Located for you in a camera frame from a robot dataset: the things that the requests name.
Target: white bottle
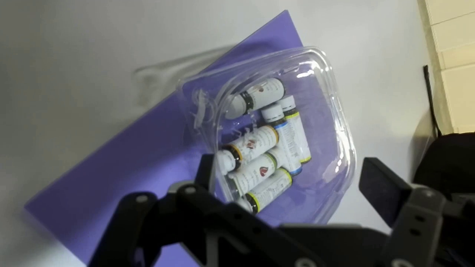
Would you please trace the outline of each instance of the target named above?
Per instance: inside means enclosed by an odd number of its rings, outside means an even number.
[[[239,170],[228,173],[225,178],[233,198],[237,199],[243,196],[271,176],[282,166],[284,158],[284,152],[280,148],[274,147],[243,165]]]
[[[235,96],[225,117],[229,120],[236,119],[249,111],[258,110],[281,99],[284,94],[285,88],[279,79],[267,79]]]
[[[236,203],[254,214],[260,212],[292,185],[292,176],[285,169],[277,169],[274,174],[249,191]]]
[[[279,104],[273,104],[262,109],[264,120],[274,127],[279,134],[277,147],[282,148],[285,154],[285,162],[282,167],[286,168],[292,176],[302,172],[302,164],[298,153],[297,144],[294,140],[293,129],[284,117],[284,112]]]
[[[237,170],[242,164],[250,162],[273,148],[278,142],[279,134],[272,126],[259,127],[223,145],[223,149],[216,153],[219,170],[223,175]]]
[[[289,122],[295,133],[295,143],[297,144],[300,163],[305,164],[312,159],[310,148],[308,147],[307,136],[305,135],[304,126],[300,113],[295,107],[295,100],[293,95],[288,95],[277,101],[282,107],[285,119]]]

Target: clear plastic container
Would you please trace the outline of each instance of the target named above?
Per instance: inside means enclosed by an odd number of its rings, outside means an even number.
[[[242,61],[183,79],[177,92],[200,151],[216,153],[223,145],[266,125],[260,110],[235,119],[230,119],[235,115],[230,116],[229,110],[236,112],[236,101],[231,102],[237,95],[272,78],[282,82],[284,96],[294,96],[312,158],[293,177],[290,188],[257,216],[271,225],[324,224],[352,181],[356,153],[332,67],[322,51],[294,48]],[[217,171],[216,179],[217,197],[236,201],[224,175]]]

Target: beige wall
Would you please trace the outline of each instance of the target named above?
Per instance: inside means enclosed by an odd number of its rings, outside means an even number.
[[[446,100],[436,104],[448,106],[453,132],[473,132],[475,0],[426,0],[426,7]]]

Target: red logo on label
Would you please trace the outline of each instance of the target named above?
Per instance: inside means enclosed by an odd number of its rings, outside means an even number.
[[[262,177],[264,177],[264,176],[266,175],[268,169],[269,169],[269,168],[267,168],[267,167],[261,167],[261,168],[259,169],[259,172],[261,173],[261,176],[262,176]]]
[[[247,148],[249,149],[255,149],[256,148],[256,141],[255,140],[249,140],[246,145]]]

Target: metal screw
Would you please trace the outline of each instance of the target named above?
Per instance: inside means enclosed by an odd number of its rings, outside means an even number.
[[[426,197],[428,197],[428,198],[433,197],[433,196],[435,195],[435,193],[432,192],[432,191],[429,190],[429,189],[424,190],[424,194],[425,194]]]
[[[196,193],[196,188],[194,188],[193,186],[189,186],[189,187],[185,188],[185,193],[186,194],[194,194],[194,193]]]
[[[147,202],[147,200],[148,197],[146,195],[140,195],[135,199],[135,201],[137,201],[138,203],[144,203]]]
[[[392,267],[414,267],[410,262],[406,261],[405,259],[396,258],[391,261]]]
[[[317,267],[317,264],[307,257],[302,257],[295,261],[295,267]]]

